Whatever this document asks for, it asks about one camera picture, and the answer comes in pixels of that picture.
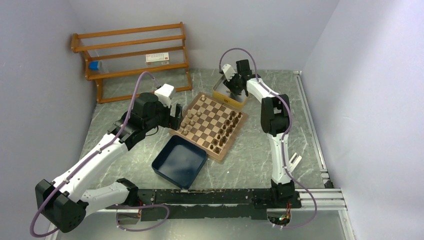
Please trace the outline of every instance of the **wooden chessboard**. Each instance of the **wooden chessboard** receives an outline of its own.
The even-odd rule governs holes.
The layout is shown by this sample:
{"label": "wooden chessboard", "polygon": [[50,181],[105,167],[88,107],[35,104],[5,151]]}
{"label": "wooden chessboard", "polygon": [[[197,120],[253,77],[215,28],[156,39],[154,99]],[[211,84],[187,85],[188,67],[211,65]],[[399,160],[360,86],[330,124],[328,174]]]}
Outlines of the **wooden chessboard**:
{"label": "wooden chessboard", "polygon": [[180,128],[171,129],[170,134],[188,140],[222,162],[249,116],[200,92],[182,117]]}

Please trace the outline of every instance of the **marble tabletop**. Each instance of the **marble tabletop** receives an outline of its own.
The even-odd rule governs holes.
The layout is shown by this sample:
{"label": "marble tabletop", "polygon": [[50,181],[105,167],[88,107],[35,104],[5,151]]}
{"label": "marble tabletop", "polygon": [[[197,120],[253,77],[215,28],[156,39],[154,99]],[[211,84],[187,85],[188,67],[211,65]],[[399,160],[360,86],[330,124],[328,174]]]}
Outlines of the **marble tabletop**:
{"label": "marble tabletop", "polygon": [[[298,83],[292,71],[260,70],[264,82],[274,91],[287,94],[293,115],[293,127],[288,136],[289,156],[298,153],[302,160],[293,172],[307,188],[323,188],[316,146],[313,144],[311,127],[305,115],[305,106],[301,100]],[[212,88],[220,78],[218,70],[191,69],[193,90],[177,92],[171,103],[179,103],[185,109],[199,92],[212,95]],[[183,70],[169,70],[154,73],[159,83],[175,87],[187,85]],[[111,78],[104,81],[104,97],[117,97],[132,94],[138,76]],[[138,92],[151,92],[155,89],[154,82],[145,77]],[[129,100],[98,104],[94,110],[91,125],[81,156],[88,153],[127,110]],[[253,96],[247,99],[242,109],[249,115],[233,146],[228,151],[224,161],[218,163],[208,159],[191,189],[229,189],[229,188],[269,188],[271,186],[272,158],[271,147],[267,136],[262,132],[260,124],[261,104]],[[152,167],[152,161],[170,139],[168,128],[159,128],[158,133],[146,137],[130,152],[120,157],[102,174],[91,189],[97,189],[112,184],[119,178],[132,181],[141,189],[175,189],[175,185],[157,175]]]}

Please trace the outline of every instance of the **white wall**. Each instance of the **white wall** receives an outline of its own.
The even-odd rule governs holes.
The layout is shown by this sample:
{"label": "white wall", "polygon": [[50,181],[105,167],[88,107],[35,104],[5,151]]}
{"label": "white wall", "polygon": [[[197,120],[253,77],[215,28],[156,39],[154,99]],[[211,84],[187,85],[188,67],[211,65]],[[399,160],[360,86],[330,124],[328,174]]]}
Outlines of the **white wall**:
{"label": "white wall", "polygon": [[424,2],[341,0],[302,73],[359,240],[424,239]]}
{"label": "white wall", "polygon": [[[190,67],[249,50],[260,69],[300,70],[339,0],[69,0],[88,32],[183,22]],[[226,56],[234,64],[243,53]]]}
{"label": "white wall", "polygon": [[[80,156],[95,104],[83,62],[70,51],[84,32],[66,0],[1,1],[0,239],[32,239],[35,186]],[[48,221],[41,217],[38,233]]]}

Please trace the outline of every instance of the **wooden shelf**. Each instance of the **wooden shelf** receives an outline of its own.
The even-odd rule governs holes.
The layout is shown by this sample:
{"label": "wooden shelf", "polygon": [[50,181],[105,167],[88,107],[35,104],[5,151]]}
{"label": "wooden shelf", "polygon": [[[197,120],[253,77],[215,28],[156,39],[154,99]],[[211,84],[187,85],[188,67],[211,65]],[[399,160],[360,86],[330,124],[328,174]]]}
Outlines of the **wooden shelf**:
{"label": "wooden shelf", "polygon": [[[89,39],[88,45],[83,41]],[[71,49],[75,53],[82,53],[85,62],[85,77],[89,81],[95,81],[97,86],[97,102],[110,103],[130,99],[131,95],[103,98],[103,80],[110,78],[119,78],[131,75],[139,75],[145,71],[158,72],[171,69],[185,69],[187,75],[187,86],[177,87],[176,91],[189,91],[192,88],[192,80],[189,73],[189,59],[186,49],[186,33],[182,22],[177,24],[168,24],[160,26],[147,26],[130,29],[121,29],[113,31],[102,31],[93,33],[76,34],[71,38]],[[91,56],[89,51],[104,50],[110,48],[122,48],[125,46],[134,46],[142,44],[151,44],[167,41],[181,41],[181,45],[148,49],[142,51],[131,51],[117,54],[107,54],[101,56]],[[145,67],[144,62],[146,54],[169,53],[169,65]],[[140,63],[136,68],[118,67],[113,61],[119,59],[131,60],[134,63]],[[102,61],[107,63],[107,68],[93,71],[89,69],[89,64],[93,61]]]}

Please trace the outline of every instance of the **dark blue bin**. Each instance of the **dark blue bin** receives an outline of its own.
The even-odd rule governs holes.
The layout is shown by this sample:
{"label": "dark blue bin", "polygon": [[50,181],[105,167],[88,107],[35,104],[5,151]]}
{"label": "dark blue bin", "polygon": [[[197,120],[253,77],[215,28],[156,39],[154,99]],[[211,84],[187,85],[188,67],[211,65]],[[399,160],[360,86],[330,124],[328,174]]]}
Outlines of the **dark blue bin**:
{"label": "dark blue bin", "polygon": [[154,172],[182,189],[189,189],[202,169],[206,151],[175,135],[151,163]]}

